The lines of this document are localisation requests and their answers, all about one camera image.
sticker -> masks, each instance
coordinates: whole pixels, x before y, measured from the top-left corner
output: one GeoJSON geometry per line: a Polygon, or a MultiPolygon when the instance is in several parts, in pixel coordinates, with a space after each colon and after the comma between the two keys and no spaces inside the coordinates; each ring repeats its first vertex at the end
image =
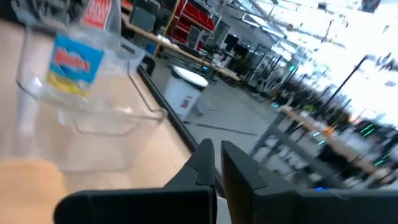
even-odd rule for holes
{"type": "Polygon", "coordinates": [[[187,108],[189,105],[189,102],[192,100],[192,96],[186,96],[184,100],[181,102],[181,107],[182,108],[187,108]]]}
{"type": "Polygon", "coordinates": [[[102,50],[58,35],[47,72],[47,83],[67,93],[86,96],[103,55],[102,50]]]}
{"type": "Polygon", "coordinates": [[[111,0],[90,0],[80,22],[98,29],[105,29],[111,5],[111,0]]]}

wooden table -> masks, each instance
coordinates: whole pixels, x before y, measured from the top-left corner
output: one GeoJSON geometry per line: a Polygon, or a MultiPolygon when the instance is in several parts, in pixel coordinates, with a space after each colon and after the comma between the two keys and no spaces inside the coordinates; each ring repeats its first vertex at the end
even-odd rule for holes
{"type": "MultiPolygon", "coordinates": [[[[51,162],[39,159],[38,151],[62,155],[77,140],[54,114],[50,116],[46,109],[49,106],[38,109],[37,102],[16,84],[23,28],[0,21],[0,33],[0,223],[52,223],[56,203],[77,190],[162,187],[190,157],[187,146],[166,119],[128,170],[62,173],[51,162]]],[[[39,39],[45,47],[33,50],[30,56],[38,67],[46,67],[48,61],[43,52],[52,48],[52,38],[40,36],[39,39]]],[[[141,78],[136,75],[134,79],[149,103],[159,107],[141,78]]],[[[126,76],[119,80],[121,96],[131,87],[123,83],[131,84],[126,76]]],[[[137,139],[126,141],[133,147],[137,139]]],[[[108,165],[111,160],[110,157],[102,163],[108,165]]]]}
{"type": "MultiPolygon", "coordinates": [[[[309,131],[319,131],[322,133],[322,130],[319,130],[311,121],[310,119],[303,117],[296,112],[294,112],[291,107],[289,106],[281,106],[280,111],[286,114],[290,119],[293,119],[300,124],[304,128],[306,128],[309,131]]],[[[347,161],[356,161],[358,159],[358,153],[349,148],[348,146],[345,146],[341,141],[337,139],[333,139],[328,136],[324,136],[325,142],[330,145],[330,147],[337,153],[345,158],[347,158],[347,161]]],[[[354,163],[355,166],[361,168],[363,171],[367,172],[368,174],[373,174],[375,171],[379,170],[379,167],[374,166],[372,163],[370,163],[366,158],[362,158],[358,160],[357,162],[354,163]]]]}
{"type": "Polygon", "coordinates": [[[128,29],[131,29],[134,32],[137,32],[138,34],[143,35],[144,37],[147,37],[148,39],[150,39],[150,40],[152,40],[154,42],[157,42],[161,46],[167,47],[170,50],[178,52],[178,53],[180,53],[180,54],[182,54],[182,55],[184,55],[184,56],[186,56],[186,57],[188,57],[188,58],[190,58],[190,59],[202,64],[202,65],[211,67],[211,68],[213,68],[215,71],[219,72],[223,76],[226,76],[226,77],[232,78],[234,80],[240,81],[240,78],[238,78],[232,71],[228,70],[227,68],[222,68],[222,67],[213,65],[212,63],[209,63],[209,62],[205,61],[204,59],[197,58],[197,57],[195,57],[195,56],[193,56],[191,54],[188,54],[185,51],[179,49],[178,47],[173,46],[172,44],[169,44],[169,43],[166,43],[164,41],[161,41],[159,38],[157,38],[156,35],[151,34],[150,32],[147,32],[147,31],[141,29],[140,27],[135,26],[134,24],[131,24],[129,22],[129,16],[128,15],[122,14],[122,20],[124,22],[124,25],[128,29]]]}

wooden tabletop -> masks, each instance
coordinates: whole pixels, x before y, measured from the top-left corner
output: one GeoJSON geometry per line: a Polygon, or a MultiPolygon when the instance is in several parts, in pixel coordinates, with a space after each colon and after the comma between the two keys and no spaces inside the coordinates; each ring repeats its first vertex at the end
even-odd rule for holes
{"type": "MultiPolygon", "coordinates": [[[[131,189],[161,187],[170,180],[190,157],[190,151],[166,119],[152,132],[141,148],[140,137],[124,138],[123,149],[137,152],[126,156],[128,169],[114,172],[61,172],[56,165],[96,168],[118,165],[112,155],[119,149],[117,141],[83,140],[76,131],[62,124],[57,109],[34,101],[19,90],[15,78],[23,40],[23,29],[0,21],[0,222],[52,223],[52,208],[67,193],[83,189],[131,189]],[[74,147],[75,164],[67,161],[74,147]],[[57,162],[40,159],[52,158],[57,162]]],[[[28,60],[33,63],[28,72],[43,74],[48,66],[52,38],[37,35],[28,60]]],[[[138,88],[154,108],[158,104],[138,75],[138,88]]],[[[134,102],[130,95],[132,84],[120,76],[116,93],[134,102]]]]}
{"type": "MultiPolygon", "coordinates": [[[[303,117],[297,114],[295,111],[291,109],[289,106],[281,106],[280,111],[286,114],[289,118],[302,123],[303,127],[308,129],[309,131],[319,131],[322,133],[322,130],[319,130],[308,118],[303,117]]],[[[325,138],[325,142],[330,145],[330,147],[338,154],[347,158],[348,161],[354,161],[358,158],[358,153],[352,150],[350,147],[344,145],[341,141],[337,139],[330,138],[328,136],[323,136],[325,138]]],[[[363,171],[368,174],[373,174],[379,168],[374,166],[370,161],[366,158],[360,159],[355,163],[355,166],[360,167],[363,171]]]]}
{"type": "Polygon", "coordinates": [[[202,59],[202,58],[198,58],[198,57],[195,57],[195,56],[193,56],[193,55],[191,55],[191,54],[188,54],[187,52],[185,52],[185,51],[179,49],[178,47],[176,47],[176,46],[174,46],[174,45],[172,45],[172,44],[170,44],[170,43],[166,43],[166,42],[164,42],[164,41],[161,41],[159,38],[157,38],[156,35],[151,34],[150,32],[147,32],[147,31],[141,29],[140,27],[135,26],[134,24],[131,24],[131,23],[129,22],[129,16],[128,16],[128,15],[122,14],[122,20],[123,20],[123,22],[124,22],[124,25],[125,25],[128,29],[131,29],[131,30],[133,30],[134,32],[137,32],[138,34],[141,34],[141,35],[143,35],[144,37],[147,37],[148,39],[153,40],[154,42],[159,43],[161,46],[167,47],[167,48],[170,49],[170,50],[173,50],[173,51],[175,51],[175,52],[178,52],[178,53],[180,53],[180,54],[182,54],[182,55],[184,55],[184,56],[186,56],[186,57],[188,57],[188,58],[190,58],[190,59],[192,59],[192,60],[194,60],[194,61],[196,61],[196,62],[202,64],[202,65],[211,67],[211,68],[215,69],[217,72],[219,72],[220,74],[222,74],[223,76],[230,77],[230,78],[232,78],[232,79],[234,79],[234,80],[240,81],[240,78],[238,78],[232,71],[228,70],[227,68],[223,68],[223,67],[219,67],[219,66],[213,65],[212,63],[209,63],[209,62],[205,61],[205,60],[202,59]]]}

workbench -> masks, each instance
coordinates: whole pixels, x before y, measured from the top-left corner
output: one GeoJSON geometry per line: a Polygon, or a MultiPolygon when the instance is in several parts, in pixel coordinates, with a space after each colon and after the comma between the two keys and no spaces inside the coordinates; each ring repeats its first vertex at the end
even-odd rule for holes
{"type": "MultiPolygon", "coordinates": [[[[128,170],[62,172],[54,163],[41,159],[37,151],[62,155],[78,140],[60,124],[57,115],[49,111],[50,105],[38,109],[39,102],[17,86],[24,28],[0,21],[0,33],[0,223],[53,223],[53,209],[59,200],[79,190],[162,187],[195,150],[195,140],[140,68],[133,79],[143,97],[153,107],[165,108],[169,118],[156,128],[128,170]]],[[[52,48],[53,37],[43,35],[39,38],[49,49],[52,48]]],[[[45,49],[30,53],[41,67],[43,64],[48,66],[48,61],[41,58],[45,49]]],[[[128,96],[130,79],[121,76],[118,87],[122,96],[128,96]]],[[[137,139],[127,137],[126,141],[133,147],[137,139]]],[[[110,161],[113,161],[111,157],[102,163],[107,166],[110,161]]]]}
{"type": "MultiPolygon", "coordinates": [[[[289,134],[283,133],[278,129],[278,125],[285,119],[289,118],[293,121],[302,125],[305,129],[307,129],[310,133],[311,132],[319,132],[323,139],[325,140],[326,144],[329,144],[330,147],[339,155],[344,156],[347,161],[355,161],[353,163],[354,166],[359,167],[367,174],[378,175],[378,170],[380,167],[374,166],[371,161],[367,160],[365,157],[358,154],[358,152],[354,151],[350,147],[346,146],[344,143],[335,139],[333,137],[329,137],[324,135],[323,130],[320,130],[318,127],[315,126],[313,123],[314,121],[310,118],[306,118],[297,112],[295,112],[291,107],[287,105],[283,105],[279,108],[279,114],[277,118],[272,122],[268,130],[261,136],[260,140],[256,143],[253,147],[252,151],[250,152],[250,156],[254,157],[262,147],[265,147],[265,141],[268,140],[271,136],[275,136],[278,141],[274,147],[272,147],[271,152],[267,155],[267,158],[270,155],[277,153],[278,147],[281,144],[286,144],[291,150],[293,150],[298,156],[300,156],[303,160],[305,160],[309,166],[311,166],[316,173],[324,176],[329,177],[330,180],[333,182],[333,185],[345,188],[346,186],[343,184],[343,180],[339,177],[334,175],[336,172],[323,164],[320,161],[317,161],[311,155],[309,155],[304,149],[302,149],[299,145],[295,142],[290,140],[289,134]]],[[[384,175],[377,176],[378,178],[382,179],[384,175]]]]}
{"type": "Polygon", "coordinates": [[[185,51],[181,50],[180,48],[178,48],[178,47],[176,47],[176,46],[174,46],[174,45],[172,45],[170,43],[167,43],[165,41],[160,40],[156,35],[151,34],[150,32],[147,32],[147,31],[141,29],[140,27],[135,26],[134,24],[131,24],[129,22],[129,16],[128,15],[122,14],[122,21],[124,22],[124,25],[128,29],[130,29],[130,30],[132,30],[132,31],[134,31],[134,32],[136,32],[136,33],[138,33],[140,35],[143,35],[144,37],[146,37],[146,38],[148,38],[148,39],[160,44],[161,46],[167,47],[170,50],[178,52],[178,53],[184,55],[185,57],[187,57],[187,58],[189,58],[189,59],[191,59],[191,60],[193,60],[195,62],[198,62],[198,63],[200,63],[200,64],[202,64],[204,66],[211,67],[214,71],[220,73],[221,75],[223,75],[225,77],[232,78],[232,79],[234,79],[236,81],[240,81],[240,78],[238,78],[232,71],[228,70],[227,68],[223,68],[223,67],[219,67],[219,66],[213,65],[212,63],[209,63],[209,62],[207,62],[206,60],[204,60],[202,58],[198,58],[198,57],[195,57],[195,56],[193,56],[191,54],[188,54],[185,51]]]}

plastic bin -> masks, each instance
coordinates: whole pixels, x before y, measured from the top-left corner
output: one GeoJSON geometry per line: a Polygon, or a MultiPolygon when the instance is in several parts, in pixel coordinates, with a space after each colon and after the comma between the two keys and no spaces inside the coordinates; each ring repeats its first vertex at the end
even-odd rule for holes
{"type": "Polygon", "coordinates": [[[172,67],[164,98],[183,121],[196,103],[208,82],[202,76],[181,67],[172,67]]]}
{"type": "Polygon", "coordinates": [[[115,49],[112,75],[96,77],[89,94],[77,96],[46,81],[53,41],[27,26],[16,78],[22,90],[18,154],[44,158],[69,173],[128,170],[166,117],[134,81],[143,51],[133,45],[133,54],[115,49]]]}

